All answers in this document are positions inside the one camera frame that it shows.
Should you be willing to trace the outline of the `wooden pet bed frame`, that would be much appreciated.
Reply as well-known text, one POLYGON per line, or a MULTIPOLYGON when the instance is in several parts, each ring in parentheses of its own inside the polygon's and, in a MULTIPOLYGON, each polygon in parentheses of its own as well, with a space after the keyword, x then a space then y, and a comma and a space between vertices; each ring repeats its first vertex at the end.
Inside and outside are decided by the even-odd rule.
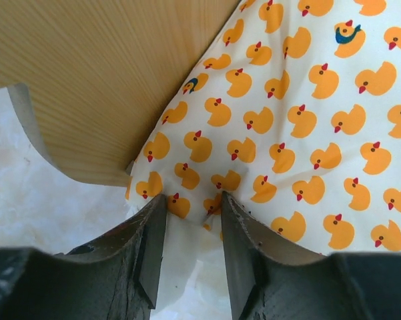
POLYGON ((125 186, 237 1, 0 1, 0 88, 66 176, 125 186))

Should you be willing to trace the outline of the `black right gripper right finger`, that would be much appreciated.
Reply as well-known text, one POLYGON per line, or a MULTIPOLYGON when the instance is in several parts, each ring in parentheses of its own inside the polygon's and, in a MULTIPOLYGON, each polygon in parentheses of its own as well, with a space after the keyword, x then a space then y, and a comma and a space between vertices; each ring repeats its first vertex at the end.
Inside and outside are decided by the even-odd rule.
POLYGON ((284 239, 222 195, 234 319, 401 319, 401 254, 319 255, 284 239))

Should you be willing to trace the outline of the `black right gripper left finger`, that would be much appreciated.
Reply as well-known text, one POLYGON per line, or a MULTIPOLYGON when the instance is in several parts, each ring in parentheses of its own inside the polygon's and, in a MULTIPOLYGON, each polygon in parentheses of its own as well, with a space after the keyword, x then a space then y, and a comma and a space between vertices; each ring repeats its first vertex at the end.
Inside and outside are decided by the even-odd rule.
POLYGON ((66 254, 0 247, 0 319, 148 319, 157 301, 166 203, 154 197, 66 254))

